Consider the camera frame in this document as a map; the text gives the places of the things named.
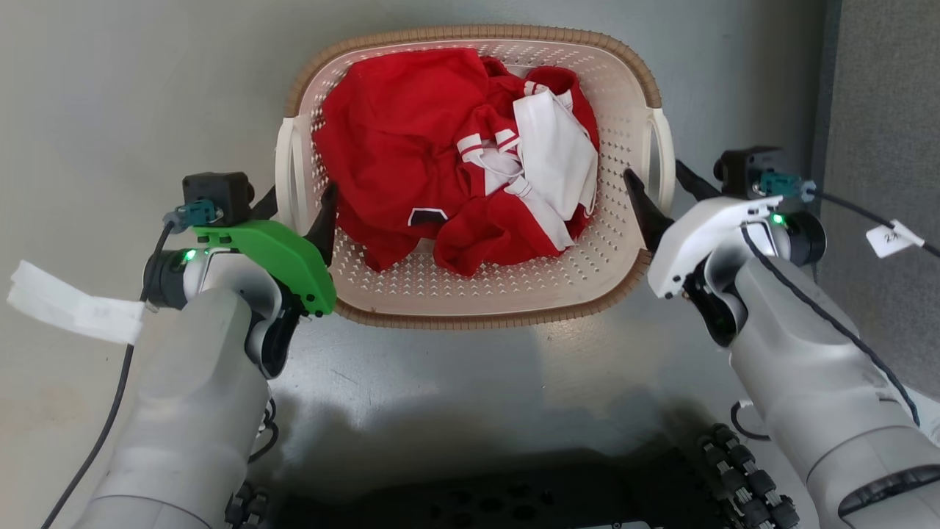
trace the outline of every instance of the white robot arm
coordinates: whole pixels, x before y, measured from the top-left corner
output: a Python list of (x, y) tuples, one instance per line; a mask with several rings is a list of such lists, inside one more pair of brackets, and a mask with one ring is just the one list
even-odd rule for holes
[(700, 201), (662, 235), (650, 287), (662, 298), (685, 295), (730, 350), (731, 367), (807, 485), (824, 529), (940, 527), (940, 448), (872, 359), (791, 289), (857, 335), (793, 263), (822, 256), (824, 243), (803, 236), (818, 223), (780, 215), (781, 201)]

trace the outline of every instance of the white plastic basket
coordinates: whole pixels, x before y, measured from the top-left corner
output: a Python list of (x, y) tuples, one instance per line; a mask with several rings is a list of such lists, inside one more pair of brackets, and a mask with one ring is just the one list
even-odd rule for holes
[[(480, 329), (556, 321), (597, 313), (623, 299), (650, 261), (621, 178), (626, 168), (658, 190), (668, 214), (675, 157), (659, 89), (643, 61), (623, 43), (587, 31), (519, 25), (431, 27), (340, 42), (298, 76), (277, 138), (278, 218), (304, 233), (319, 212), (328, 174), (311, 141), (321, 104), (349, 67), (367, 58), (415, 50), (475, 48), (511, 72), (553, 65), (576, 72), (600, 128), (597, 207), (576, 246), (560, 258), (515, 266), (484, 265), (471, 279), (438, 267), (431, 242), (379, 274), (364, 250), (337, 230), (330, 271), (337, 312), (355, 321), (408, 329)], [(651, 134), (659, 182), (650, 186)]]

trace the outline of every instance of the black cable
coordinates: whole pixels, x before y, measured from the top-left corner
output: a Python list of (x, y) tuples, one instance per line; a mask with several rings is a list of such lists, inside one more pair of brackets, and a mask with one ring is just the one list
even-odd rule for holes
[(914, 424), (920, 426), (920, 416), (917, 414), (917, 405), (915, 405), (914, 401), (911, 400), (911, 396), (907, 394), (907, 390), (904, 389), (901, 381), (898, 380), (898, 377), (895, 376), (893, 371), (891, 371), (891, 368), (889, 368), (887, 364), (878, 357), (871, 347), (868, 347), (865, 342), (862, 342), (861, 339), (855, 336), (850, 330), (846, 329), (845, 326), (843, 326), (835, 317), (832, 316), (832, 314), (826, 312), (823, 307), (820, 307), (809, 296), (804, 294), (803, 291), (801, 291), (795, 284), (788, 280), (787, 277), (784, 276), (783, 273), (780, 272), (780, 270), (778, 270), (773, 263), (771, 263), (770, 259), (760, 252), (758, 247), (754, 244), (754, 241), (751, 240), (751, 236), (747, 233), (746, 226), (741, 227), (741, 233), (744, 236), (744, 241), (747, 243), (748, 247), (751, 248), (751, 251), (754, 252), (754, 255), (758, 258), (760, 263), (764, 265), (764, 268), (767, 268), (770, 273), (774, 274), (774, 277), (783, 283), (784, 286), (789, 288), (791, 292), (793, 292), (800, 299), (800, 301), (806, 303), (809, 308), (813, 310), (813, 312), (821, 316), (825, 321), (829, 322), (829, 324), (836, 328), (837, 331), (842, 333), (843, 336), (849, 340), (852, 340), (852, 343), (855, 344), (856, 347), (861, 349), (863, 353), (869, 356), (871, 363), (875, 364), (875, 367), (885, 372), (885, 376), (887, 377), (888, 381), (890, 381), (891, 384), (898, 389), (898, 392), (901, 393), (901, 397), (904, 399), (904, 402), (907, 404), (908, 408), (911, 409), (911, 416), (914, 419)]
[[(894, 230), (894, 224), (892, 224), (890, 220), (884, 218), (883, 216), (875, 215), (871, 211), (863, 208), (862, 206), (858, 204), (853, 204), (849, 202), (848, 200), (840, 199), (839, 197), (830, 195), (829, 193), (824, 193), (817, 189), (808, 189), (807, 193), (809, 193), (810, 195), (819, 197), (820, 199), (828, 200), (836, 205), (844, 207), (845, 209), (854, 211), (858, 213), (859, 215), (863, 216), (864, 218), (873, 220), (877, 222), (878, 224), (881, 224), (882, 226), (886, 226), (887, 228)], [(924, 246), (922, 246), (921, 248), (926, 249), (929, 253), (933, 254), (936, 257), (940, 257), (940, 248), (937, 248), (937, 246), (935, 245), (932, 245), (928, 242), (924, 242)]]
[[(164, 230), (160, 233), (160, 238), (157, 239), (157, 247), (153, 251), (153, 258), (151, 261), (154, 263), (154, 266), (148, 266), (144, 270), (144, 286), (140, 290), (140, 301), (147, 301), (147, 287), (150, 285), (150, 282), (153, 281), (153, 271), (156, 268), (157, 257), (160, 255), (160, 252), (164, 249), (164, 244), (166, 244), (166, 238), (169, 237), (170, 232), (173, 229), (173, 222), (167, 222), (164, 225)], [(98, 456), (98, 453), (102, 450), (105, 440), (108, 438), (108, 434), (111, 432), (111, 426), (114, 425), (115, 419), (118, 416), (118, 410), (120, 409), (120, 402), (124, 398), (124, 389), (127, 387), (127, 378), (131, 373), (131, 359), (133, 358), (133, 345), (127, 344), (127, 348), (124, 349), (124, 362), (121, 364), (120, 368), (120, 377), (117, 379), (117, 390), (115, 391), (114, 401), (111, 403), (111, 410), (108, 411), (108, 417), (104, 420), (104, 426), (102, 427), (102, 432), (98, 434), (98, 440), (95, 441), (95, 445), (91, 447), (91, 452), (88, 453), (88, 456), (85, 458), (85, 462), (82, 463), (82, 466), (79, 467), (78, 472), (75, 473), (75, 476), (69, 482), (69, 485), (65, 487), (65, 491), (62, 492), (62, 495), (59, 496), (53, 510), (49, 513), (49, 516), (46, 517), (46, 521), (42, 523), (42, 529), (49, 529), (55, 517), (58, 516), (59, 511), (62, 510), (62, 507), (65, 506), (65, 503), (69, 500), (71, 494), (75, 491), (75, 488), (78, 487), (79, 482), (82, 481), (82, 478), (85, 477), (85, 473), (88, 472), (88, 469), (91, 467), (91, 463), (94, 462), (95, 457)]]
[(769, 435), (756, 434), (749, 432), (741, 426), (741, 423), (738, 422), (738, 411), (741, 411), (741, 401), (734, 403), (734, 406), (731, 407), (731, 424), (734, 425), (734, 429), (738, 430), (738, 433), (752, 439), (754, 441), (769, 441)]
[(277, 438), (278, 436), (280, 436), (281, 432), (280, 430), (277, 429), (277, 425), (274, 423), (274, 421), (267, 418), (267, 410), (265, 410), (265, 417), (266, 418), (264, 420), (264, 426), (267, 429), (271, 430), (271, 438), (268, 440), (267, 444), (260, 447), (257, 452), (255, 452), (254, 454), (248, 457), (249, 465), (259, 460), (262, 456), (264, 456), (268, 452), (270, 452), (271, 449), (274, 448), (274, 445), (277, 444)]

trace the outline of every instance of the connector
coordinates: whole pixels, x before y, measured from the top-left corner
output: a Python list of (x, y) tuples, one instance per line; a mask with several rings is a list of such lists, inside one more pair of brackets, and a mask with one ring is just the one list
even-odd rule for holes
[(164, 224), (173, 222), (172, 233), (183, 233), (190, 226), (209, 226), (222, 217), (222, 211), (211, 200), (196, 200), (183, 204), (164, 215)]

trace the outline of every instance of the white tag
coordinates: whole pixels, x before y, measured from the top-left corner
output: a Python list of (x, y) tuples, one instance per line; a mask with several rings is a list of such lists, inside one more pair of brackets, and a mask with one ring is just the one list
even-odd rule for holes
[(878, 257), (884, 259), (910, 246), (924, 246), (924, 240), (898, 220), (892, 220), (891, 224), (894, 224), (893, 230), (887, 226), (879, 226), (865, 233)]
[(913, 242), (901, 237), (887, 226), (879, 226), (869, 230), (865, 233), (865, 236), (869, 239), (871, 247), (875, 249), (875, 253), (882, 259), (914, 245)]
[(26, 261), (13, 273), (7, 303), (41, 322), (116, 344), (135, 344), (144, 303), (85, 294)]

